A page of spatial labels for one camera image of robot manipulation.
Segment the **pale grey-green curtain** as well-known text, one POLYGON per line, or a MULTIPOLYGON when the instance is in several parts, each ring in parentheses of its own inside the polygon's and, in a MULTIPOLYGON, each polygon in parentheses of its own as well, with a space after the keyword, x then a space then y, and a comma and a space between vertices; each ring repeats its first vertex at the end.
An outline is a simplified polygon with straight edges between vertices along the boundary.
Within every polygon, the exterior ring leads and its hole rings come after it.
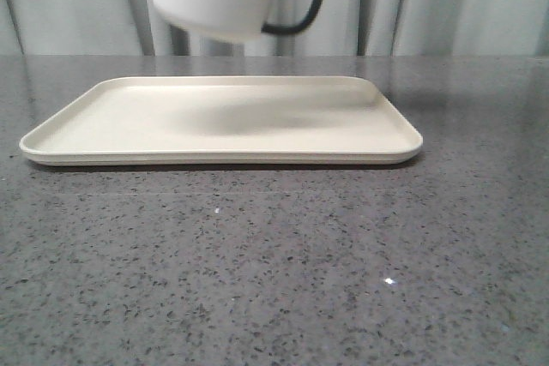
POLYGON ((165 23, 152 0, 1 0, 4 55, 545 56, 548 0, 324 0, 294 37, 224 44, 165 23))

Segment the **cream rectangular plastic tray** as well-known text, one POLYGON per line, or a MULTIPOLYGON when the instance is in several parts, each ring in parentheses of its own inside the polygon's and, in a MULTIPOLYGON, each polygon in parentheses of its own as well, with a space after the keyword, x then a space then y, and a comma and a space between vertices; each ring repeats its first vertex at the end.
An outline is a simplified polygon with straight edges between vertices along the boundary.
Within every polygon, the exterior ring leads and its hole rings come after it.
POLYGON ((150 76, 102 81, 24 135, 41 165, 396 165, 421 133, 350 76, 150 76))

